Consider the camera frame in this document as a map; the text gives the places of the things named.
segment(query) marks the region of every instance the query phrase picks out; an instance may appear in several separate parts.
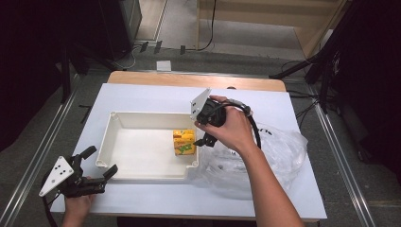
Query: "forearm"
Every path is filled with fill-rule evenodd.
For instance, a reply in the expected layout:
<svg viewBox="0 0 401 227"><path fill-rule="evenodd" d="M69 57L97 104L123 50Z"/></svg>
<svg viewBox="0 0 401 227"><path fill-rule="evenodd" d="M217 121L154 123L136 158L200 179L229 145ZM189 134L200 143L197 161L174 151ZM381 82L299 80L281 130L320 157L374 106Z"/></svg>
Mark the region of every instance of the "forearm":
<svg viewBox="0 0 401 227"><path fill-rule="evenodd" d="M84 221L85 221L85 218L72 217L66 213L64 215L64 218L62 219L61 227L81 227L81 226L83 226Z"/></svg>
<svg viewBox="0 0 401 227"><path fill-rule="evenodd" d="M250 146L241 154L250 177L257 226L304 226L263 151Z"/></svg>

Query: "metal rail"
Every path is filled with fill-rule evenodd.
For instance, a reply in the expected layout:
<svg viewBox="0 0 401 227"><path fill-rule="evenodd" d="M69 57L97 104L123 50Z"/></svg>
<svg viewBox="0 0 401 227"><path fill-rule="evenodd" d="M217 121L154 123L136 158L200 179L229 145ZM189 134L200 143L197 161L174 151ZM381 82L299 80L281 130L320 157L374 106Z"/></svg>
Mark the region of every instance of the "metal rail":
<svg viewBox="0 0 401 227"><path fill-rule="evenodd" d="M308 85L308 91L311 95L314 96L318 94L315 88L311 85ZM350 194L351 201L355 206L361 225L364 227L374 227L375 221L369 210L368 202L365 200L365 197L360 190L360 187L351 170L351 167L347 162L344 152L342 151L339 139L334 133L334 129L331 125L330 118L327 114L323 113L319 104L315 106L315 110L318 114L319 120L321 121L330 148L333 151L333 155L339 167L340 174L344 180L345 186L348 189L348 193Z"/></svg>
<svg viewBox="0 0 401 227"><path fill-rule="evenodd" d="M46 134L44 135L44 138L42 139L41 144L39 145L29 166L27 167L24 176L15 187L14 192L9 200L9 204L0 218L0 226L12 226L14 220L17 218L26 196L35 182L36 177L38 176L47 153L50 150L60 130L60 127L71 108L71 104L74 101L79 85L80 77L79 75L75 75L73 79L73 91L67 100L60 105L55 117L53 118L53 121L51 122Z"/></svg>

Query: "wire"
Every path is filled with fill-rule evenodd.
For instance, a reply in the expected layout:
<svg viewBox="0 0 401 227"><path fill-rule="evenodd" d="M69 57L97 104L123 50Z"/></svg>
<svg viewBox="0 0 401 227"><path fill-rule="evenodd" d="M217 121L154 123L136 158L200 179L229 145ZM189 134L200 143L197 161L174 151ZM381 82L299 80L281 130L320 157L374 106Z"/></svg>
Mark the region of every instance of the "wire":
<svg viewBox="0 0 401 227"><path fill-rule="evenodd" d="M180 51L180 49L176 49L176 48L156 47L156 46L150 46L150 45L148 45L147 48L153 48L153 49L159 48L160 50L176 50L176 51Z"/></svg>
<svg viewBox="0 0 401 227"><path fill-rule="evenodd" d="M58 193L57 193L57 196L56 196L53 200L51 200L51 201L47 204L47 206L51 205L51 204L53 203L53 201L55 201L60 195L61 195L61 193L58 192Z"/></svg>
<svg viewBox="0 0 401 227"><path fill-rule="evenodd" d="M137 45L137 46L134 46L134 48L132 49L132 51L131 51L131 56L132 56L132 59L133 59L133 63L132 63L130 66L121 65L121 64L119 64L117 61L114 61L113 63L116 64L117 66L121 67L122 69L130 69L130 68L132 68L132 67L135 65L135 62L136 62L135 56L133 56L133 51L135 51L136 49L138 49L140 46L141 46L141 45L139 45L139 46L138 46L138 45Z"/></svg>
<svg viewBox="0 0 401 227"><path fill-rule="evenodd" d="M287 62L285 62L283 65L281 65L281 72L284 73L284 66L288 65L289 63L301 63L301 62L302 62L302 61L287 61Z"/></svg>
<svg viewBox="0 0 401 227"><path fill-rule="evenodd" d="M210 20L209 19L207 19L207 28L209 29L210 34L212 34L213 33L213 29L210 27ZM215 49L215 47L216 47L216 44L215 44L215 42L213 42L213 47L211 49L209 49L209 51L210 52L213 51Z"/></svg>
<svg viewBox="0 0 401 227"><path fill-rule="evenodd" d="M224 101L223 101L222 103L223 103L223 104L218 105L217 107L215 107L214 109L212 109L205 117L206 117L206 118L210 117L214 112L216 112L218 109L221 109L221 108L225 108L225 107L228 107L228 106L237 107L237 108L240 109L240 110L248 117L248 119L250 120L250 123L251 123L252 128L253 128L254 137L255 137L255 139L256 139L256 144L257 144L257 146L258 146L259 148L262 148L262 145L261 145L261 142L260 142L259 129L257 128L256 122L254 121L254 119L253 119L253 117L252 117L251 109L250 109L248 106L246 106L246 107L244 108L243 106L240 106L240 105L238 105L238 104L231 103L231 102L229 102L229 103L224 103Z"/></svg>
<svg viewBox="0 0 401 227"><path fill-rule="evenodd" d="M44 183L46 182L47 178L49 177L51 172L51 169L48 170L45 174L44 177L42 178L42 183L41 187L44 187ZM56 221L53 219L53 216L51 215L49 204L47 203L46 196L42 197L42 203L44 204L44 212L46 213L47 220L49 221L49 224L51 227L57 227Z"/></svg>
<svg viewBox="0 0 401 227"><path fill-rule="evenodd" d="M301 122L300 122L300 125L299 125L299 128L302 127L302 124L304 123L304 119L305 119L307 113L308 113L310 110L312 110L318 103L319 103L319 100L316 99L310 106L308 106L306 109L304 109L303 111L301 111L301 112L299 112L299 113L296 114L297 119L298 119L299 117L302 117Z"/></svg>
<svg viewBox="0 0 401 227"><path fill-rule="evenodd" d="M295 93L295 94L300 95L300 96L289 95L289 97L291 97L291 98L310 98L310 97L319 98L319 96L317 96L317 95L313 96L313 95L310 95L310 94L307 94L307 93L302 93L302 92L299 92L299 91L287 90L287 92L288 93Z"/></svg>
<svg viewBox="0 0 401 227"><path fill-rule="evenodd" d="M206 49L207 47L209 47L209 45L212 43L212 41L213 41L213 30L214 30L213 27L214 27L214 24L215 24L215 14L216 14L216 2L217 2L217 0L215 0L215 4L213 5L212 35L210 37L209 43L204 48L201 48L201 49L186 49L187 51L202 51L202 50Z"/></svg>

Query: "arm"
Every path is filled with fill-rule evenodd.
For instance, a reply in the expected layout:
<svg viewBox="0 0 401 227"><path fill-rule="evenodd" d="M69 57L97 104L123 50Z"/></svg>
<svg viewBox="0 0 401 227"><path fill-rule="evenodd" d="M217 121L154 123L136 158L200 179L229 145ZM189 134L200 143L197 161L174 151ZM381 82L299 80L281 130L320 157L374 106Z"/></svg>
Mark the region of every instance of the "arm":
<svg viewBox="0 0 401 227"><path fill-rule="evenodd" d="M227 99L211 96L216 101ZM239 153L250 177L256 222L264 226L304 226L286 192L275 178L263 151L254 143L251 124L245 114L234 107L226 107L227 119L223 126L196 126L215 136L221 143Z"/></svg>

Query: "floor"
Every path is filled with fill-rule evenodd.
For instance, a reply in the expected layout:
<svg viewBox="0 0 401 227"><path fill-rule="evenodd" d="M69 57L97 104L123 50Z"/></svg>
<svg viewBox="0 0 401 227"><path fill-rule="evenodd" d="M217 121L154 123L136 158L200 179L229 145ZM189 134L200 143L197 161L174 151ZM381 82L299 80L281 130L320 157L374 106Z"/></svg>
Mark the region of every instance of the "floor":
<svg viewBox="0 0 401 227"><path fill-rule="evenodd" d="M229 73L248 75L247 77L251 78L266 78L267 75L279 73L283 70L282 66L284 69L290 67L291 64L285 65L286 62L304 58L291 27L260 27L222 22L215 23L215 39L207 51L180 55L179 50L168 49L178 48L182 44L195 45L193 26L195 6L195 0L169 0L158 35L158 41L163 41L162 47L165 49L157 55L153 54L151 48L144 53L135 50L133 54L136 64L130 70L156 70L157 61L171 61L173 71ZM175 13L175 10L181 13L180 16ZM207 21L202 23L200 45L208 42L208 25L210 26L210 22L209 24ZM131 62L130 57L121 61L126 65ZM80 108L79 105L93 105L101 84L107 81L109 74L110 72L104 67L94 63L88 75L81 77L69 114L65 117L41 170L35 176L36 180L30 192L25 195L26 198L23 197L25 202L16 216L14 226L46 226L43 206L38 197L40 179L53 165L53 160L59 155L71 154L74 150L84 127L84 124L80 122L86 114L86 109ZM304 74L300 71L292 75L292 78L285 79L288 91L308 92L302 81ZM53 116L57 113L60 98L61 90L48 99L18 141L0 152L0 160L2 160L0 162L2 169L0 172L1 213L6 209L14 188L24 176ZM312 103L310 98L294 97L291 101L295 113L305 110ZM362 163L357 157L356 146L340 116L332 111L329 111L328 115L357 183L368 202L376 226L398 226L401 223L401 187L394 175L382 165ZM308 155L328 215L328 219L321 220L319 223L309 223L307 226L362 226L317 113L313 109L305 116L301 132L309 141ZM54 216L56 221L61 223L62 215L55 214ZM113 217L90 216L85 226L116 226L116 223Z"/></svg>
<svg viewBox="0 0 401 227"><path fill-rule="evenodd" d="M142 22L136 35L137 40L156 41L165 15L167 0L140 0Z"/></svg>

